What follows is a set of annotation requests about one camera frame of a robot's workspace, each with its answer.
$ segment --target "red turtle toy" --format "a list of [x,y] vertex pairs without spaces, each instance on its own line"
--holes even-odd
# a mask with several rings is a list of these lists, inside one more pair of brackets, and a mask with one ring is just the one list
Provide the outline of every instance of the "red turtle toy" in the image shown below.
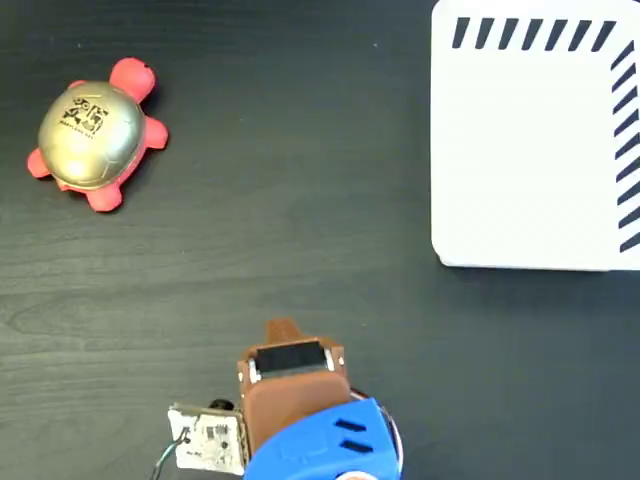
[[167,128],[140,108],[155,83],[151,68],[135,58],[116,63],[109,82],[73,82],[42,121],[27,161],[31,174],[85,194],[96,212],[118,207],[120,185],[147,148],[167,143]]

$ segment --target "black stripe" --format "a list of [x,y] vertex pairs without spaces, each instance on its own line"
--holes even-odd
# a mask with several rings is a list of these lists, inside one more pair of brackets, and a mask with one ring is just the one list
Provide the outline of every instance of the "black stripe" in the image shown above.
[[640,218],[640,207],[636,207],[633,212],[631,212],[629,215],[627,215],[626,217],[624,217],[622,220],[620,220],[620,222],[618,223],[618,227],[619,228],[624,228],[627,225],[635,222],[636,220],[638,220]]
[[609,35],[611,35],[611,32],[613,31],[613,28],[615,26],[616,26],[616,22],[612,22],[612,21],[606,21],[602,24],[602,29],[598,34],[598,38],[596,38],[596,41],[593,44],[593,47],[591,47],[592,52],[600,51],[600,49],[604,46],[605,42],[607,41],[607,38],[609,38]]
[[620,253],[626,252],[638,244],[640,244],[640,233],[636,233],[633,237],[620,245]]
[[453,48],[460,48],[460,46],[462,46],[462,41],[467,33],[470,20],[471,19],[469,17],[458,18],[458,22],[456,23],[456,33],[453,36]]
[[542,26],[541,19],[533,19],[529,22],[529,28],[527,28],[527,34],[524,37],[524,43],[522,44],[523,50],[529,50],[533,45],[533,41],[538,36],[538,32],[540,31],[540,27]]
[[480,31],[478,31],[478,38],[476,39],[476,48],[478,50],[484,48],[487,43],[493,22],[495,22],[494,18],[483,18],[482,22],[480,22]]
[[373,448],[371,448],[369,445],[363,445],[362,443],[352,442],[351,440],[345,440],[344,442],[342,442],[340,444],[340,446],[342,448],[346,448],[348,450],[351,450],[351,451],[357,452],[357,453],[371,453],[371,452],[373,452]]
[[571,44],[569,45],[570,52],[575,52],[578,49],[590,26],[591,20],[580,20],[580,22],[578,23],[578,27],[576,28],[576,33],[573,34]]
[[629,102],[631,102],[631,100],[633,100],[634,98],[637,98],[637,97],[638,97],[638,87],[633,87],[631,89],[631,91],[629,93],[627,93],[624,96],[624,98],[622,100],[620,100],[615,107],[613,107],[613,114],[615,115],[616,113],[618,113],[624,107],[629,105]]
[[622,180],[627,178],[629,175],[631,175],[633,172],[635,172],[639,168],[640,168],[640,157],[636,158],[633,162],[631,162],[629,165],[624,167],[624,169],[622,169],[622,171],[616,176],[616,182],[621,182]]
[[640,143],[640,134],[636,133],[633,137],[629,139],[627,143],[625,143],[617,152],[616,152],[616,160],[623,156],[625,153],[629,153],[633,147]]
[[618,81],[613,84],[613,87],[612,87],[611,91],[615,92],[617,89],[619,89],[622,85],[624,85],[624,83],[627,80],[629,80],[631,77],[633,77],[635,74],[636,74],[636,64],[634,63],[629,68],[627,68],[627,71],[624,72],[622,74],[622,76],[618,79]]
[[346,430],[350,430],[352,432],[364,432],[367,430],[367,427],[364,425],[360,425],[358,423],[352,423],[347,420],[338,420],[334,423],[336,427],[344,428]]
[[611,64],[611,70],[613,70],[618,65],[620,65],[622,61],[625,58],[627,58],[629,55],[631,55],[634,51],[635,51],[635,44],[633,43],[633,40],[632,40],[631,43],[627,45],[627,47],[620,53],[620,55],[618,55],[618,58],[616,58],[613,61],[613,63]]
[[638,181],[633,187],[624,192],[618,197],[618,205],[622,205],[627,200],[631,200],[638,193],[640,193],[640,181]]
[[638,120],[639,120],[638,111],[636,110],[631,115],[629,115],[624,122],[622,122],[620,125],[618,125],[618,128],[616,128],[616,131],[614,132],[614,135],[617,137],[618,135],[620,135],[622,132],[624,132],[627,128],[629,128],[631,125],[633,125]]
[[500,50],[505,50],[509,46],[509,42],[511,41],[511,37],[513,37],[513,32],[515,32],[517,26],[517,18],[507,18],[507,21],[504,24],[504,30],[502,30],[500,45],[498,46]]
[[567,20],[556,20],[554,22],[551,33],[549,34],[549,40],[547,40],[547,45],[544,47],[546,52],[550,52],[556,47],[556,43],[558,43],[560,35],[562,35],[567,23]]

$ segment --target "dark wooden table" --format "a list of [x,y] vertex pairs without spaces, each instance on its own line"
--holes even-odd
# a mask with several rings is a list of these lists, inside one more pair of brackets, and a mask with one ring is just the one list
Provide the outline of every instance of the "dark wooden table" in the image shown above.
[[[167,406],[234,398],[235,360],[282,315],[345,343],[409,480],[638,475],[639,277],[435,258],[430,8],[2,7],[0,478],[146,479]],[[68,82],[128,55],[158,73],[171,143],[99,215],[25,158]]]

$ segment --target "gold turtle shell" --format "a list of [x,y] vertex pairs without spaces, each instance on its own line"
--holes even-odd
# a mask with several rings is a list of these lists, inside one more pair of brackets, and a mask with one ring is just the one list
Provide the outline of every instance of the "gold turtle shell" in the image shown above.
[[58,181],[94,190],[114,182],[135,158],[144,113],[133,98],[107,82],[66,90],[47,112],[38,145]]

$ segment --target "black wire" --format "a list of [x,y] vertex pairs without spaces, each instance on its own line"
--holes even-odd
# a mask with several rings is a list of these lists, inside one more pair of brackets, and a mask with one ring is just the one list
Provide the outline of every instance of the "black wire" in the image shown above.
[[173,452],[175,452],[176,448],[178,448],[178,445],[184,443],[187,440],[187,433],[189,433],[189,427],[184,427],[178,438],[176,438],[169,444],[167,448],[164,449],[164,452],[162,452],[162,455],[160,455],[160,458],[153,467],[150,480],[158,480],[158,478],[160,478],[164,462],[166,462],[167,458],[169,458],[173,454]]

